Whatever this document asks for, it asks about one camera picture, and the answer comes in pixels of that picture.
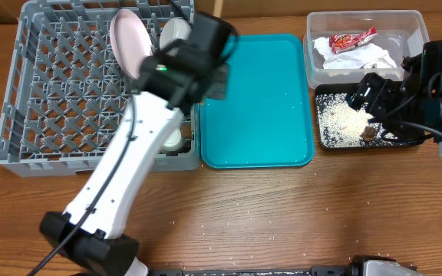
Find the brown food scrap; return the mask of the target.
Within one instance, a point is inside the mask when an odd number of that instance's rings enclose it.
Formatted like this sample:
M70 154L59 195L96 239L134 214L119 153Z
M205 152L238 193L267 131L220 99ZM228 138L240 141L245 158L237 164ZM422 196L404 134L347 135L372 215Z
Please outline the brown food scrap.
M360 137L365 143L373 142L378 135L378 130L372 126L366 126Z

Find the white napkin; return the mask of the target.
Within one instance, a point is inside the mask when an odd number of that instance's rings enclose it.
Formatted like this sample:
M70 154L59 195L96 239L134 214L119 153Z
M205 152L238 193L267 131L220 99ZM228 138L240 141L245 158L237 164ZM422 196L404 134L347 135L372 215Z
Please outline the white napkin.
M314 49L325 59L323 68L326 70L397 67L389 52L373 43L334 54L329 46L329 38L317 38Z

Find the white paper cup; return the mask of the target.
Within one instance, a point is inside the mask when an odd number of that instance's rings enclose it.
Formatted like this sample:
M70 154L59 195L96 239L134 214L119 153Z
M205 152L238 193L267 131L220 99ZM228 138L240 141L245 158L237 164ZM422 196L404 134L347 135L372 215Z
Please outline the white paper cup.
M185 146L185 139L183 138L180 128L176 128L165 140L160 148L162 153L178 153Z

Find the grey-white bowl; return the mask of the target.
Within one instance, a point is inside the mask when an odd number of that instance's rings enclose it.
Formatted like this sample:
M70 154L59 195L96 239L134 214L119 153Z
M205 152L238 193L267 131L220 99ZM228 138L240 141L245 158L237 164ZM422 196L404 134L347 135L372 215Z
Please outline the grey-white bowl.
M167 45L180 40L186 42L191 32L191 26L180 18L171 18L163 27L160 34L159 46L163 50Z

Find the red snack wrapper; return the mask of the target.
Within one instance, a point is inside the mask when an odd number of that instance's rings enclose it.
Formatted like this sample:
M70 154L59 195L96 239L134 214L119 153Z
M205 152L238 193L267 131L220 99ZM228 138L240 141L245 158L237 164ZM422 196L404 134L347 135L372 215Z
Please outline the red snack wrapper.
M335 34L329 38L329 46L333 54L340 54L369 43L377 34L375 27L361 34Z

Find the large white round plate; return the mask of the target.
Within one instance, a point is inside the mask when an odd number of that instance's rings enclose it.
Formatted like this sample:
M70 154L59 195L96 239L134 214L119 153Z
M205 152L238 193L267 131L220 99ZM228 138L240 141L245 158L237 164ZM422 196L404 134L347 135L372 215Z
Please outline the large white round plate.
M121 9L113 17L110 45L122 71L138 79L143 60L151 55L152 43L143 22L131 10Z

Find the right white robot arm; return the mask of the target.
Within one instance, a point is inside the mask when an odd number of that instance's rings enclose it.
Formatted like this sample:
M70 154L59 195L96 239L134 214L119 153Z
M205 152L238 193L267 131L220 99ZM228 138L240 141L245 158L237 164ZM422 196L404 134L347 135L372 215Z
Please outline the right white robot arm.
M349 107L365 109L397 143L432 139L442 160L442 40L424 44L420 54L402 62L402 82L366 74L347 94Z

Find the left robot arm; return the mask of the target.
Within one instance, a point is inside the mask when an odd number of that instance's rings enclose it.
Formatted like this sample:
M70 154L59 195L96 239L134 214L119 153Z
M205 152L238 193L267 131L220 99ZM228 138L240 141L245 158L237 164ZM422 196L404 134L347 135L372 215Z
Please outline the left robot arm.
M148 274L138 242L124 234L133 201L168 136L225 66L224 47L177 39L151 53L137 42L112 44L121 67L136 69L137 92L83 189L63 213L45 214L40 230L53 249L32 275L57 254L99 275Z

